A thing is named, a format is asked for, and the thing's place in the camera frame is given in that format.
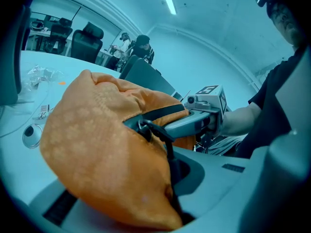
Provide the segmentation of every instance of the white table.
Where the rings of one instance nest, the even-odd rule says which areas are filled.
[[[49,86],[47,96],[46,91],[40,89],[42,88],[41,84],[43,84],[40,83],[37,91],[30,92],[28,97],[22,98],[33,102],[19,104],[15,108],[6,106],[0,118],[0,136],[17,129],[25,123],[15,132],[0,138],[0,171],[12,195],[26,204],[29,204],[40,191],[56,180],[55,174],[43,160],[39,147],[31,150],[26,148],[22,142],[24,130],[33,123],[33,119],[30,119],[31,113],[40,103],[56,105],[66,87],[84,69],[110,74],[115,78],[120,75],[120,73],[105,67],[71,57],[36,51],[22,51],[21,74],[27,73],[35,65],[63,72],[64,78],[62,81],[65,81],[66,85],[59,85],[57,82],[53,83],[52,86]]]
[[[44,37],[50,37],[51,31],[43,32],[43,31],[34,31],[34,30],[30,30],[29,37],[30,37],[30,36],[34,36],[34,37],[35,37],[36,35],[38,35],[38,36],[44,36]],[[70,48],[71,48],[72,35],[70,35],[70,36],[67,38],[67,40],[69,41],[69,43],[68,43],[68,47],[67,47],[65,56],[68,56],[69,50],[70,50]],[[34,43],[35,43],[35,38],[32,40],[32,43],[31,43],[31,48],[30,48],[31,51],[33,51],[33,49],[34,49]],[[107,61],[108,61],[109,57],[112,57],[112,54],[109,53],[108,51],[104,50],[103,48],[101,48],[99,52],[101,52],[101,53],[103,54],[103,61],[102,61],[102,64],[101,64],[101,65],[104,67],[104,66],[106,66],[106,64],[107,64]]]

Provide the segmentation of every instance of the black shirt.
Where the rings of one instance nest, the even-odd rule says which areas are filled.
[[[250,158],[256,148],[268,146],[279,135],[291,130],[290,124],[276,99],[276,92],[282,87],[299,63],[305,47],[300,47],[288,61],[271,70],[259,92],[248,103],[254,102],[261,113],[254,127],[240,144],[235,156]]]
[[[150,46],[148,50],[141,49],[139,47],[133,47],[132,55],[136,55],[139,58],[144,59],[147,63],[152,64],[152,61],[155,56],[155,51]]]

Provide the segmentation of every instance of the orange bag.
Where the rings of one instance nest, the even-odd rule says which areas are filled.
[[[173,190],[166,150],[123,122],[181,104],[167,94],[84,70],[65,91],[45,125],[41,153],[70,193],[129,225],[174,230],[182,221],[170,202]],[[157,125],[187,116],[182,111]],[[178,143],[192,149],[194,137]]]

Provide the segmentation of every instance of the man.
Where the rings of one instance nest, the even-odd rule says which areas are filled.
[[[225,113],[220,135],[248,133],[235,154],[241,158],[250,158],[256,148],[270,145],[277,136],[291,130],[275,94],[299,63],[307,45],[297,21],[282,0],[269,0],[267,14],[285,40],[293,46],[295,54],[270,71],[259,92],[248,101],[247,107]],[[214,118],[209,127],[214,128]]]
[[[128,49],[128,46],[131,44],[131,39],[128,33],[122,33],[120,40],[123,41],[121,47],[118,48],[118,46],[116,45],[110,46],[112,49],[116,50],[106,65],[106,68],[109,68],[111,70],[116,69],[116,64],[118,63],[122,53],[124,53]]]
[[[139,58],[142,58],[148,64],[152,64],[152,61],[155,56],[155,51],[149,44],[150,38],[146,35],[139,35],[136,41],[133,41],[131,46],[133,46],[132,55],[136,55]]]

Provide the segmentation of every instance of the glasses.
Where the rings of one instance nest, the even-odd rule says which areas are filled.
[[[289,9],[287,8],[287,6],[285,6],[284,4],[280,4],[277,6],[276,10],[273,10],[271,13],[271,19],[275,22],[275,23],[279,23],[280,21],[282,21],[283,16],[287,16],[289,12]]]

